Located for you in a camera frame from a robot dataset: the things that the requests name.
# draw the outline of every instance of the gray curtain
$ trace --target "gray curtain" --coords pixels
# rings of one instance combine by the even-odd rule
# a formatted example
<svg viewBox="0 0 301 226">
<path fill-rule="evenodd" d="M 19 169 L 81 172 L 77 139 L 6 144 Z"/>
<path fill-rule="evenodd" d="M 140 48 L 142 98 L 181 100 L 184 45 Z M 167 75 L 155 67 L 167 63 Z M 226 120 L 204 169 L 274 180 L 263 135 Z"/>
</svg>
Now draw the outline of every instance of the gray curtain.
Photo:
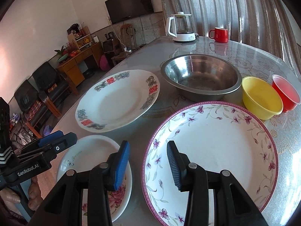
<svg viewBox="0 0 301 226">
<path fill-rule="evenodd" d="M 300 77 L 301 61 L 293 31 L 281 0 L 162 0 L 163 16 L 192 14 L 201 36 L 227 28 L 231 40 L 260 48 L 282 58 Z"/>
</svg>

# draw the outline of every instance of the black tv screen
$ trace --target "black tv screen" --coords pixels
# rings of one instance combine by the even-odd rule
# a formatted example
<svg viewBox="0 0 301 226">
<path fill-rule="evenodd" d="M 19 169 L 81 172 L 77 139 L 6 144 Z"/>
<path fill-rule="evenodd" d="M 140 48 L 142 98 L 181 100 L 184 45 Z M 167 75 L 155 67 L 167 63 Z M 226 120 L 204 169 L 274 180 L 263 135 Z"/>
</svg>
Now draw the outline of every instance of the black tv screen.
<svg viewBox="0 0 301 226">
<path fill-rule="evenodd" d="M 105 1 L 112 24 L 154 12 L 151 0 Z"/>
</svg>

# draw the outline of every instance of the metal screw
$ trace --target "metal screw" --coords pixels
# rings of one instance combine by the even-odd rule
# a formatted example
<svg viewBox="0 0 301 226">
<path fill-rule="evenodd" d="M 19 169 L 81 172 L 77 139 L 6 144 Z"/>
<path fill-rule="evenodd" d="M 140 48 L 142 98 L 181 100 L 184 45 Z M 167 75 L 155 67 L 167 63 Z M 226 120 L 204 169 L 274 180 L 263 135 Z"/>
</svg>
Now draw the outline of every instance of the metal screw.
<svg viewBox="0 0 301 226">
<path fill-rule="evenodd" d="M 230 176 L 230 172 L 229 172 L 228 170 L 223 170 L 223 171 L 222 171 L 222 174 L 223 174 L 224 176 Z"/>
<path fill-rule="evenodd" d="M 74 170 L 68 170 L 66 172 L 67 176 L 73 176 L 74 175 Z"/>
<path fill-rule="evenodd" d="M 100 168 L 108 168 L 108 167 L 109 167 L 109 164 L 106 163 L 106 162 L 103 162 L 103 163 L 100 163 L 100 164 L 99 164 L 99 167 L 100 167 Z"/>
<path fill-rule="evenodd" d="M 197 164 L 195 164 L 195 163 L 192 162 L 192 163 L 188 164 L 188 167 L 192 168 L 192 169 L 196 169 L 198 166 L 197 166 Z"/>
</svg>

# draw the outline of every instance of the floral plate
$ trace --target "floral plate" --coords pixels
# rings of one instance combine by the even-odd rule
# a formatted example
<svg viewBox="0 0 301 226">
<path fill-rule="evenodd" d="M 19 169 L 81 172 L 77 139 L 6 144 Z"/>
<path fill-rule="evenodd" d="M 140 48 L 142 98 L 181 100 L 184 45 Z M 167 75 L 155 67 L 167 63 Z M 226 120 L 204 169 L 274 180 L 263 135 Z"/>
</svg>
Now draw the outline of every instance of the floral plate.
<svg viewBox="0 0 301 226">
<path fill-rule="evenodd" d="M 79 126 L 93 133 L 123 127 L 156 101 L 160 82 L 151 72 L 134 69 L 109 76 L 91 87 L 75 112 Z"/>
<path fill-rule="evenodd" d="M 269 202 L 278 177 L 275 143 L 264 124 L 248 110 L 225 102 L 203 102 L 174 113 L 157 129 L 143 157 L 143 194 L 162 225 L 184 224 L 188 192 L 173 182 L 166 145 L 205 170 L 229 170 L 260 211 Z M 214 224 L 213 192 L 209 192 L 209 222 Z"/>
<path fill-rule="evenodd" d="M 81 138 L 70 147 L 61 159 L 58 167 L 57 181 L 70 169 L 77 172 L 91 170 L 105 162 L 111 153 L 117 152 L 119 145 L 102 135 L 90 135 Z M 112 222 L 125 210 L 130 200 L 132 188 L 131 167 L 128 163 L 122 185 L 116 192 L 108 192 Z M 82 226 L 87 226 L 88 190 L 84 189 L 82 199 Z"/>
</svg>

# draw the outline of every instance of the red bowl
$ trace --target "red bowl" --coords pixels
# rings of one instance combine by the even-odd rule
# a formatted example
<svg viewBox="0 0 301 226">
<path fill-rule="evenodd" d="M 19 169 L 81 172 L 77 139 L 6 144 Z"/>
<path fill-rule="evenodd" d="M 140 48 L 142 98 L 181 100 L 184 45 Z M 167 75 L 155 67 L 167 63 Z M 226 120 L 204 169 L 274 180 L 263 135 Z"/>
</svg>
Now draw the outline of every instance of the red bowl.
<svg viewBox="0 0 301 226">
<path fill-rule="evenodd" d="M 273 75 L 272 87 L 282 99 L 283 112 L 291 111 L 301 103 L 300 96 L 296 89 L 282 76 Z"/>
</svg>

